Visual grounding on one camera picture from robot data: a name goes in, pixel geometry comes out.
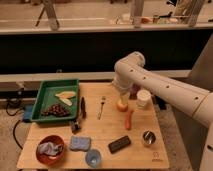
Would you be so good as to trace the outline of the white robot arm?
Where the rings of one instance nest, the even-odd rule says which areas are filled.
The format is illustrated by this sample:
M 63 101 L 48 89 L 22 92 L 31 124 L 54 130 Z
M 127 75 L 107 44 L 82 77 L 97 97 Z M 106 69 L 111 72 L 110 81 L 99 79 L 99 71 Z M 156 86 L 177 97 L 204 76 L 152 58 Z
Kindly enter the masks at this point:
M 141 86 L 208 128 L 199 171 L 213 169 L 213 92 L 144 69 L 145 58 L 133 52 L 114 65 L 112 84 L 124 97 L 133 84 Z

